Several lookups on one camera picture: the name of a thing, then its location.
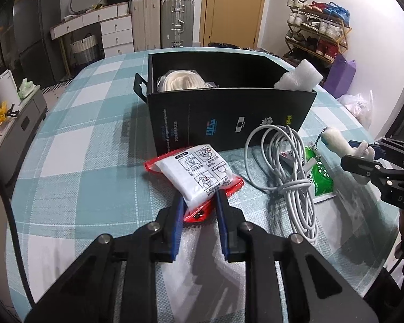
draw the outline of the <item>plaid tablecloth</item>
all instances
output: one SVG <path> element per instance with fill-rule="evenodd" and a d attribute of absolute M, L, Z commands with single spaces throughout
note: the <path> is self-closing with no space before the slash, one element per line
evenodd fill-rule
<path fill-rule="evenodd" d="M 148 54 L 115 56 L 85 68 L 49 113 L 30 147 L 12 207 L 35 300 L 99 234 L 132 233 L 154 220 L 172 200 L 169 183 L 143 167 L 155 156 L 155 148 L 148 107 L 134 94 L 133 83 L 136 72 L 147 77 Z M 292 69 L 276 57 L 265 56 Z M 319 86 L 316 91 L 299 132 L 304 142 L 314 142 L 325 126 L 337 127 L 347 140 L 371 140 L 337 100 Z M 317 249 L 363 294 L 392 248 L 398 210 L 381 202 L 371 184 L 357 185 L 323 143 L 319 149 L 338 195 L 316 206 L 321 229 Z M 235 173 L 246 177 L 242 149 L 221 155 Z M 258 165 L 260 148 L 249 155 L 255 178 L 265 182 L 267 176 Z M 229 201 L 242 209 L 248 221 L 274 234 L 291 234 L 281 198 L 247 183 Z M 29 305 L 9 234 L 6 262 L 12 301 L 23 319 Z M 244 289 L 245 266 L 224 262 L 215 219 L 187 227 L 177 261 L 157 266 L 159 322 L 243 322 Z"/>

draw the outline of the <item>purple bag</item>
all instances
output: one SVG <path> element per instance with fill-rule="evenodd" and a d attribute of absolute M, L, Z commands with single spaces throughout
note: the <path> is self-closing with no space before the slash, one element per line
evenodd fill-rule
<path fill-rule="evenodd" d="M 341 54 L 337 55 L 323 88 L 334 98 L 340 98 L 349 90 L 355 73 L 356 62 L 347 61 Z"/>

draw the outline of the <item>screw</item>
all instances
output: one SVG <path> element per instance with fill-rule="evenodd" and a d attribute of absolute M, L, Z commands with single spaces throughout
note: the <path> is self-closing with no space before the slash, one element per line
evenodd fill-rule
<path fill-rule="evenodd" d="M 301 244 L 304 241 L 304 238 L 302 235 L 294 233 L 290 236 L 290 240 L 296 244 Z"/>
<path fill-rule="evenodd" d="M 150 222 L 147 227 L 150 231 L 158 231 L 160 229 L 160 225 L 157 222 Z"/>
<path fill-rule="evenodd" d="M 243 222 L 242 224 L 239 225 L 239 228 L 242 231 L 251 231 L 253 229 L 253 224 L 251 222 Z"/>
<path fill-rule="evenodd" d="M 111 241 L 111 236 L 109 234 L 101 234 L 97 237 L 97 241 L 100 244 L 108 244 Z"/>

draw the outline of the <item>black box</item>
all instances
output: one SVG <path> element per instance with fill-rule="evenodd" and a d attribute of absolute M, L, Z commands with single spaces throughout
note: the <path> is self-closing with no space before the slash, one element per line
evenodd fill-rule
<path fill-rule="evenodd" d="M 159 77 L 174 70 L 196 71 L 218 88 L 157 92 Z M 134 91 L 148 103 L 158 155 L 207 143 L 224 151 L 244 147 L 250 132 L 262 124 L 299 130 L 317 93 L 274 89 L 285 72 L 263 55 L 156 53 L 149 55 L 148 81 L 136 74 Z M 250 144 L 260 144 L 262 134 L 258 132 Z"/>

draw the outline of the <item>red shoe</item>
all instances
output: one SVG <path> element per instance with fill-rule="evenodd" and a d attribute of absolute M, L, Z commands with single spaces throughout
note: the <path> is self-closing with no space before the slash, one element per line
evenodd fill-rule
<path fill-rule="evenodd" d="M 323 56 L 325 54 L 326 47 L 328 47 L 328 43 L 325 40 L 320 40 L 317 45 L 316 53 Z"/>
<path fill-rule="evenodd" d="M 335 57 L 339 54 L 338 46 L 334 44 L 328 44 L 325 52 L 325 58 L 330 61 L 334 61 Z"/>
<path fill-rule="evenodd" d="M 311 9 L 320 13 L 323 13 L 323 9 L 326 7 L 329 7 L 329 5 L 323 2 L 313 1 L 313 3 L 311 4 Z"/>

